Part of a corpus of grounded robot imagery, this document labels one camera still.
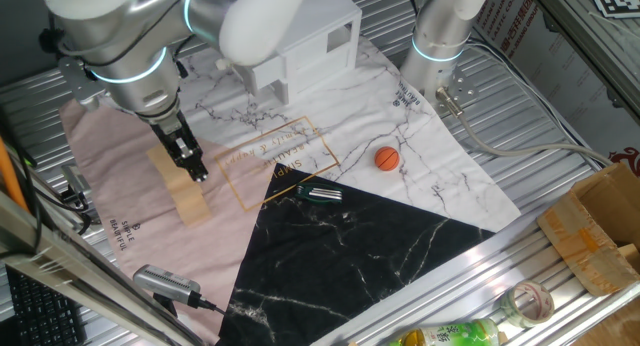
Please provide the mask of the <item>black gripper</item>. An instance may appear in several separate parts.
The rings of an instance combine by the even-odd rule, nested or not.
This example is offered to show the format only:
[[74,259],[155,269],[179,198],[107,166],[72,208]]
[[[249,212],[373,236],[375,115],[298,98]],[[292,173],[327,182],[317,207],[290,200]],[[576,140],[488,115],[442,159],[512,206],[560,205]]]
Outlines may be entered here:
[[184,169],[195,182],[208,178],[202,158],[203,151],[188,126],[183,114],[176,114],[164,120],[165,127],[153,124],[151,129],[172,158],[174,164]]

